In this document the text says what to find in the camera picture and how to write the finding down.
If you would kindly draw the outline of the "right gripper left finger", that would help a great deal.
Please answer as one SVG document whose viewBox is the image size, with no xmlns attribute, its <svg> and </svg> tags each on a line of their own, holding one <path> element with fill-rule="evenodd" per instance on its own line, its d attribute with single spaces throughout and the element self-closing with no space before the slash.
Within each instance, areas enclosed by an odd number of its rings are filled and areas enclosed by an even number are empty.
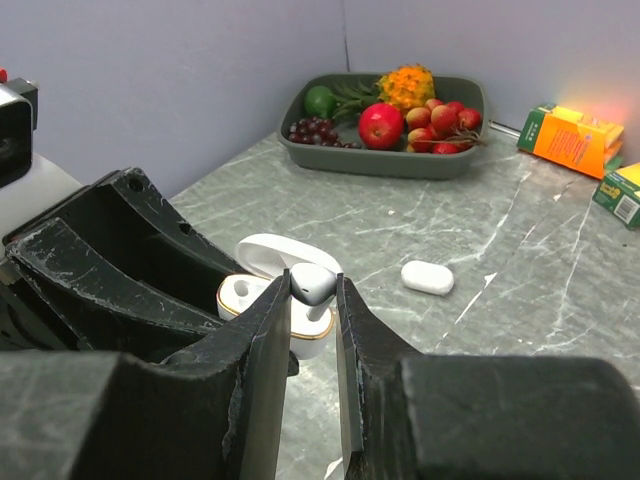
<svg viewBox="0 0 640 480">
<path fill-rule="evenodd" d="M 5 479 L 271 479 L 290 334 L 251 309 L 163 364 L 116 352 L 1 356 Z"/>
</svg>

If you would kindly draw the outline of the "white stem earbud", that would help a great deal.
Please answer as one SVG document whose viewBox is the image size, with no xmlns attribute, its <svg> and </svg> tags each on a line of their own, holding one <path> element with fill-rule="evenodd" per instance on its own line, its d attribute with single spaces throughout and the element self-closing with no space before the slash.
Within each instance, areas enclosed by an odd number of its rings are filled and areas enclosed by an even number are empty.
<svg viewBox="0 0 640 480">
<path fill-rule="evenodd" d="M 314 263 L 297 263 L 291 268 L 291 292 L 309 307 L 307 318 L 319 321 L 336 293 L 336 275 Z"/>
</svg>

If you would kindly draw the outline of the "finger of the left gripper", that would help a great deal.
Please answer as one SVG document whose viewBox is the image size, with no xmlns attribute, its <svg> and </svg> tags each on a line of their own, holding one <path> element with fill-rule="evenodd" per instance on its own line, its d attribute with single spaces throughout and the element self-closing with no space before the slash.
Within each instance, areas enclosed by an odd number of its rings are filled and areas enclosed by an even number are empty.
<svg viewBox="0 0 640 480">
<path fill-rule="evenodd" d="M 123 273 L 59 218 L 10 242 L 6 253 L 83 349 L 162 360 L 224 325 Z"/>
<path fill-rule="evenodd" d="M 139 168 L 113 171 L 45 212 L 132 279 L 209 314 L 242 267 L 200 234 Z"/>
</svg>

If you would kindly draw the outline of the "white square charging case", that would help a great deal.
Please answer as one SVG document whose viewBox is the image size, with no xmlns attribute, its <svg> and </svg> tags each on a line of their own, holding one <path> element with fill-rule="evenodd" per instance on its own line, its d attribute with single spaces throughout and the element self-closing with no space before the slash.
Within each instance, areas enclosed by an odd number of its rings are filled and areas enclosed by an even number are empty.
<svg viewBox="0 0 640 480">
<path fill-rule="evenodd" d="M 343 272 L 338 260 L 328 252 L 292 238 L 271 233 L 252 234 L 235 247 L 235 259 L 242 267 L 222 280 L 216 293 L 217 310 L 224 320 L 234 319 L 251 309 L 286 314 L 285 327 L 291 336 L 293 356 L 309 360 L 322 353 L 336 322 L 331 304 L 319 321 L 307 318 L 309 307 L 293 297 L 291 268 L 297 263 L 314 263 L 337 277 Z"/>
</svg>

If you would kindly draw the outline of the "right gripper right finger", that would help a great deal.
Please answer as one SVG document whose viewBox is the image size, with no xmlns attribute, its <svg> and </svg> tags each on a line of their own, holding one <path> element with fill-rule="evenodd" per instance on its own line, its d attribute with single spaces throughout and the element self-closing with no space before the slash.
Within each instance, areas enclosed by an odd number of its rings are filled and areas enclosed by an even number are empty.
<svg viewBox="0 0 640 480">
<path fill-rule="evenodd" d="M 639 403 L 593 357 L 423 353 L 337 280 L 348 479 L 635 479 Z"/>
</svg>

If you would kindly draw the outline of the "white oval earbud case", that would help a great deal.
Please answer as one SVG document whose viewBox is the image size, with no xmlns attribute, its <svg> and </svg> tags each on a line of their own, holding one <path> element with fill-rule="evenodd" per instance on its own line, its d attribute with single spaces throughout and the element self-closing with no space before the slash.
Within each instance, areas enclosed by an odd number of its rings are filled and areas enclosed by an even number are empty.
<svg viewBox="0 0 640 480">
<path fill-rule="evenodd" d="M 402 267 L 401 280 L 411 290 L 437 296 L 448 294 L 455 282 L 448 267 L 420 260 L 409 261 Z"/>
</svg>

